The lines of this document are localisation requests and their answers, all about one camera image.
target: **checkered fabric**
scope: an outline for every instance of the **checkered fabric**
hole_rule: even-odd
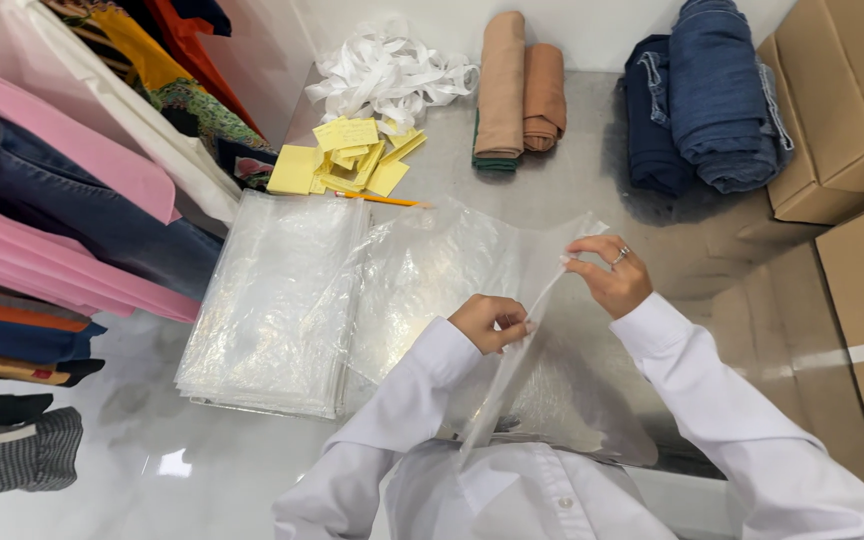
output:
[[[0,492],[56,491],[72,485],[82,440],[79,411],[56,409],[29,424],[35,424],[35,435],[0,443]]]

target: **white sleeve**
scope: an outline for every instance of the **white sleeve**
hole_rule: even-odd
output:
[[[277,540],[369,538],[378,486],[412,447],[434,437],[451,390],[482,353],[438,317],[375,395],[325,442],[321,459],[272,504]]]
[[[864,483],[723,364],[705,328],[657,293],[610,328],[681,435],[737,488],[744,540],[864,538]]]

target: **hand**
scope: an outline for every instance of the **hand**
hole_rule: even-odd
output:
[[[626,244],[622,238],[603,234],[576,240],[566,246],[565,251],[598,254],[602,261],[612,264],[624,247]],[[612,319],[628,315],[652,294],[649,272],[642,259],[633,251],[629,251],[622,260],[612,266],[611,271],[577,258],[566,261],[565,269],[582,276],[588,290],[592,292],[592,298],[605,308]]]
[[[525,307],[511,298],[473,294],[448,322],[483,355],[501,355],[503,347],[525,338],[532,331],[532,323],[525,317]]]

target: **shirt cuff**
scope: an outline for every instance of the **shirt cuff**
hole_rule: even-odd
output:
[[[409,367],[428,375],[433,385],[451,388],[482,360],[482,351],[448,319],[436,317],[415,339]]]
[[[628,315],[613,321],[612,330],[633,359],[642,359],[681,339],[692,323],[658,292],[653,292]]]

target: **ring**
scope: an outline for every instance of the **ring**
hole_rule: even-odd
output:
[[[608,264],[608,266],[616,266],[617,264],[621,263],[621,261],[625,259],[625,256],[629,255],[631,252],[632,250],[629,249],[629,246],[625,246],[624,248],[618,250],[618,256],[615,258],[614,261]]]

